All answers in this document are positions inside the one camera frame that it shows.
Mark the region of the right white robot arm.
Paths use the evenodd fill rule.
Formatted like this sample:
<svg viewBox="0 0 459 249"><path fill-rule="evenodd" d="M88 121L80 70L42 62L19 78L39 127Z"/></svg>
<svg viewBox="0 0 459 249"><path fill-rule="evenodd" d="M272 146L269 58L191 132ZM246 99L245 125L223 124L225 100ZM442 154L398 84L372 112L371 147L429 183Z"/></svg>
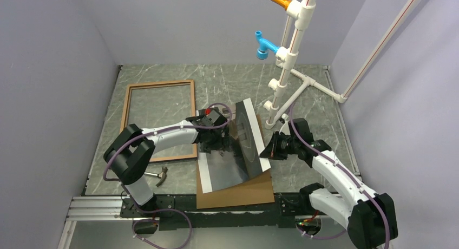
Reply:
<svg viewBox="0 0 459 249"><path fill-rule="evenodd" d="M398 237L392 197L376 192L351 173L324 140L314 139L305 119L294 119L287 125L288 133L274 132L259 156L285 160L296 155L339 194L333 195L319 183L307 185L299 191L299 209L305 214L315 210L328 215L345 229L356 248L389 248L390 241Z"/></svg>

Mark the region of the brown wooden picture frame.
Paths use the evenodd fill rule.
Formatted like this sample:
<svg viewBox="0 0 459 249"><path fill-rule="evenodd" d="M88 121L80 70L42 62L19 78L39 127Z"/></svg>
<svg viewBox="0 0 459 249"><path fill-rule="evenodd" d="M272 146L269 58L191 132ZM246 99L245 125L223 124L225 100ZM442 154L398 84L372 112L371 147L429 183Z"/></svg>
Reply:
<svg viewBox="0 0 459 249"><path fill-rule="evenodd" d="M121 130L172 125L196 114L193 80L133 83L126 87Z"/></svg>

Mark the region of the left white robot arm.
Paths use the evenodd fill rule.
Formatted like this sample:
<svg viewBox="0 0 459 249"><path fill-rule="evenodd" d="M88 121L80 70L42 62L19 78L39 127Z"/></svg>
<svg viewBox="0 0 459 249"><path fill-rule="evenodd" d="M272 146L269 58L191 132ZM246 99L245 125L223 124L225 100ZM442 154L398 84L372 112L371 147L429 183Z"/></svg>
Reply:
<svg viewBox="0 0 459 249"><path fill-rule="evenodd" d="M207 114L188 117L176 124L141 129L129 124L103 155L107 168L115 173L130 197L134 209L143 217L157 208L157 197L149 187L144 173L151 157L175 146L198 143L206 153L223 150L228 134L228 119L216 109Z"/></svg>

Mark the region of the glossy photo white borders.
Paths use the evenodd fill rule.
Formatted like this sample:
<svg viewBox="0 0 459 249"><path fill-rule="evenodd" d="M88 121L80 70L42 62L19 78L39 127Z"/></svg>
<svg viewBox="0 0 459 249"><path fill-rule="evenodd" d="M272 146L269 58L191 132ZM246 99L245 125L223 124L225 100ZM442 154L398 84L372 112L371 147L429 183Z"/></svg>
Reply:
<svg viewBox="0 0 459 249"><path fill-rule="evenodd" d="M263 134L251 98L246 98L228 109L215 107L229 124L222 138L215 144L217 149L198 144L198 167L203 193L227 189L252 180L270 168L268 159L259 154L264 150Z"/></svg>

